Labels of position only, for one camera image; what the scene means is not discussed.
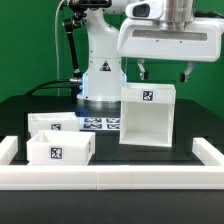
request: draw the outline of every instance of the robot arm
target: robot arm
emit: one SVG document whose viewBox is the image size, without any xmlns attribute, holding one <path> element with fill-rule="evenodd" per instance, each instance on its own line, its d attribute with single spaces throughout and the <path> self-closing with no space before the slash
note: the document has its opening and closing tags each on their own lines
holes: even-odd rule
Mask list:
<svg viewBox="0 0 224 224">
<path fill-rule="evenodd" d="M 84 22 L 89 42 L 89 66 L 82 74 L 82 92 L 77 96 L 78 101 L 99 106 L 116 105 L 117 102 L 119 104 L 121 87 L 126 82 L 126 75 L 121 70 L 121 56 L 117 52 L 119 31 L 105 22 L 104 13 L 122 13 L 128 4 L 133 2 L 138 1 L 68 1 L 74 12 L 72 20 L 69 20 L 70 26 L 76 29 Z M 66 32 L 68 36 L 72 36 L 71 30 Z M 76 77 L 80 72 L 73 42 L 69 41 L 70 49 L 73 49 L 71 53 Z"/>
<path fill-rule="evenodd" d="M 194 0 L 146 0 L 127 6 L 118 52 L 124 57 L 214 62 L 220 57 L 224 20 L 194 18 Z"/>
</svg>

